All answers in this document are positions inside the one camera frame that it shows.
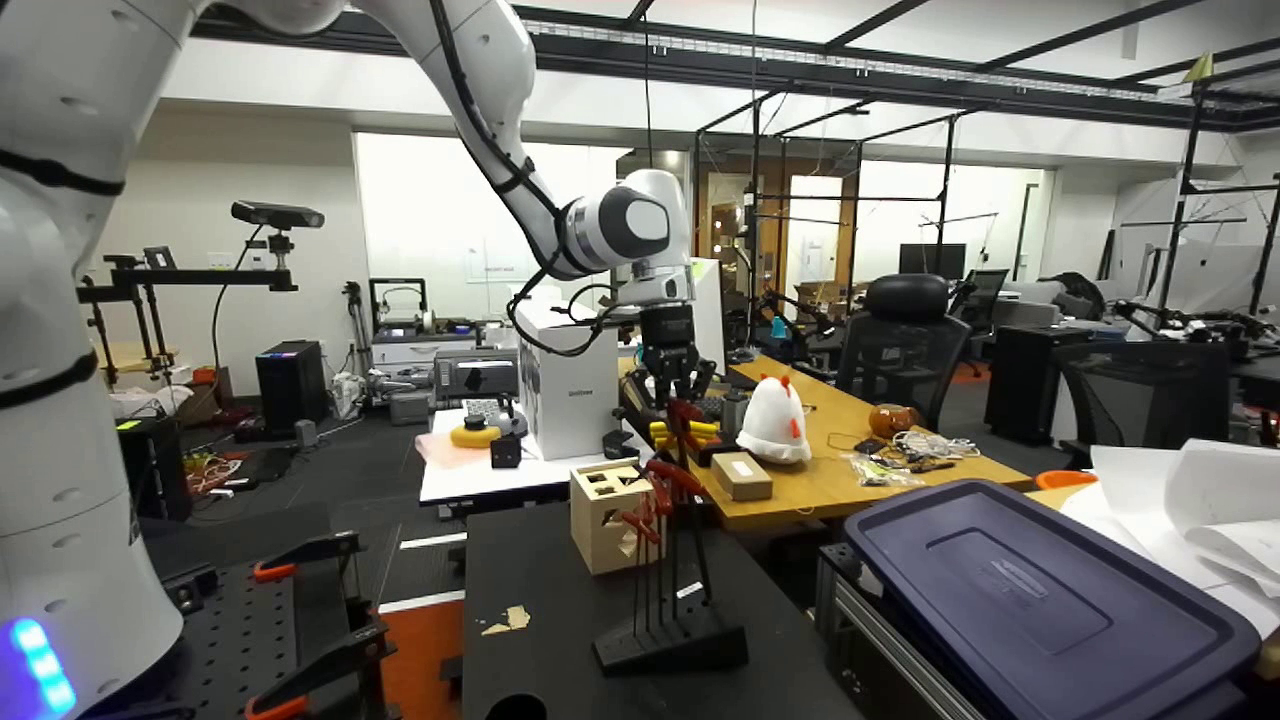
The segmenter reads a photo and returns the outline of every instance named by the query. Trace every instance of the bin lid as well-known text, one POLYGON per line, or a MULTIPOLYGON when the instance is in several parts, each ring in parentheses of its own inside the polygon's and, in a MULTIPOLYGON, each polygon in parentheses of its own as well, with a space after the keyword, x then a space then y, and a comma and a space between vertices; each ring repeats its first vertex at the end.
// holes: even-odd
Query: bin lid
POLYGON ((995 485, 908 492, 846 536, 1010 714, 1156 714, 1261 647, 1219 598, 995 485))

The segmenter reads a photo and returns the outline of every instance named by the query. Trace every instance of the cable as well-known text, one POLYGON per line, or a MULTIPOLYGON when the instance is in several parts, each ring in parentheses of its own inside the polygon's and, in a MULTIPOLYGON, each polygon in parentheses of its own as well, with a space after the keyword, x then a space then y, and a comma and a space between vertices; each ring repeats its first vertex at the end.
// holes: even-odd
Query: cable
MULTIPOLYGON (((243 263, 243 256, 252 253, 256 234, 264 231, 267 222, 252 226, 252 234, 243 238, 241 256, 238 256, 238 268, 243 263)), ((219 402, 219 369, 224 369, 224 352, 217 342, 217 319, 224 312, 224 296, 228 296, 231 284, 217 288, 217 299, 212 299, 212 312, 210 312, 210 342, 212 342, 212 401, 219 402)))
POLYGON ((650 68, 650 59, 653 59, 653 47, 650 47, 650 24, 643 24, 643 150, 650 150, 650 166, 653 166, 657 154, 653 154, 653 87, 650 87, 653 68, 650 68))

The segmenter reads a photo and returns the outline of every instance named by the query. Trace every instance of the cardboard box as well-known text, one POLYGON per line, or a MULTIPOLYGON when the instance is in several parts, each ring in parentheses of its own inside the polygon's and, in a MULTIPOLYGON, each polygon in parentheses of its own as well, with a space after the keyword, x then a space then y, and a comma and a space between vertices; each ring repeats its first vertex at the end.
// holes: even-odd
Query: cardboard box
POLYGON ((718 453, 718 479, 738 505, 774 498, 774 477, 748 453, 718 453))

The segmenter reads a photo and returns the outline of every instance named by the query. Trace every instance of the robotic arm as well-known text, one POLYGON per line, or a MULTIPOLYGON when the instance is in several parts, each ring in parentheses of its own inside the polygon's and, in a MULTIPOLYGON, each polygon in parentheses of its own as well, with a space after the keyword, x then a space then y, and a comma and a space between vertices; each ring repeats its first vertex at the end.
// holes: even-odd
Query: robotic arm
MULTIPOLYGON (((228 0, 275 31, 313 31, 332 20, 330 0, 228 0)), ((466 147, 529 234, 545 275, 611 270, 674 243, 668 173, 638 173, 599 194, 556 202, 519 147, 538 54, 505 0, 356 0, 434 77, 466 147)))
MULTIPOLYGON (((163 77, 210 3, 320 31, 346 0, 0 0, 0 714, 82 714, 180 635, 133 533, 114 406, 71 263, 126 188, 163 77)), ((434 77, 462 140, 519 221, 542 275, 626 270, 629 305, 684 296, 668 173, 551 202, 519 147, 532 39, 505 0, 356 0, 434 77)))

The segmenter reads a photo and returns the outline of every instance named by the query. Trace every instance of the computer monitor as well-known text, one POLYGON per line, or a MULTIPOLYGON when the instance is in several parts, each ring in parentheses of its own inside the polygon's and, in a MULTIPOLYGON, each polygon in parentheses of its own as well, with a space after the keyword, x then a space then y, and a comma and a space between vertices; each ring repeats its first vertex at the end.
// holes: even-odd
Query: computer monitor
POLYGON ((896 270, 933 270, 946 279, 963 279, 963 243, 902 243, 896 270))
POLYGON ((516 352, 442 352, 435 357, 435 401, 512 401, 516 352))

